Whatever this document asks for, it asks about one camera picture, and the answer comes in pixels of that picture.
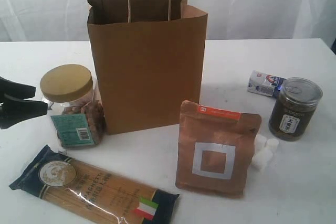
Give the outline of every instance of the dark can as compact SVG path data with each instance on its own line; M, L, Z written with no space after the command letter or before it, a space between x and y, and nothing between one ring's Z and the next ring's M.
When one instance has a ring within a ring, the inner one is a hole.
M312 81L303 78L285 80L269 120L272 134L287 141L299 139L322 96L321 88Z

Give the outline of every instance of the white marshmallow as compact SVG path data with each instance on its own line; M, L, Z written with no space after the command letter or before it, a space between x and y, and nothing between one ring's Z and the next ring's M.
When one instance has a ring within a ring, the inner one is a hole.
M269 148L264 147L253 156L251 164L258 170L264 170L272 157L273 152Z
M278 145L279 140L277 140L276 138L270 138L269 140L267 140L265 147L269 148L273 153L275 153Z
M262 148L265 147L265 144L267 142L267 138L263 135L256 135L256 138L254 139L254 153L256 154L259 152Z

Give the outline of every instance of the plastic jar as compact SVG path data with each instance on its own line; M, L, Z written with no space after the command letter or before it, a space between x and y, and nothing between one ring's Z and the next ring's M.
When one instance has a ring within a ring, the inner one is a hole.
M91 72L81 65L51 69L41 79L43 101L63 148L93 147L105 129L99 90Z
M285 80L269 120L272 134L287 141L299 139L322 96L321 88L312 81L303 78Z

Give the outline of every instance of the clear plastic lid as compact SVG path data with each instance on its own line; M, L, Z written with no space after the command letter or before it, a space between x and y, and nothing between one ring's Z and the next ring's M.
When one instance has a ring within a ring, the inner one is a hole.
M317 105L323 96L323 92L317 84L297 77L286 79L280 93L290 102L304 106Z

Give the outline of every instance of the white backdrop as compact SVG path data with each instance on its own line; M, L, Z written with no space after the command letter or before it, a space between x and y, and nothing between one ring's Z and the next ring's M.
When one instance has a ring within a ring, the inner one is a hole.
M336 0L189 0L208 39L336 38ZM86 0L0 0L0 41L88 40Z

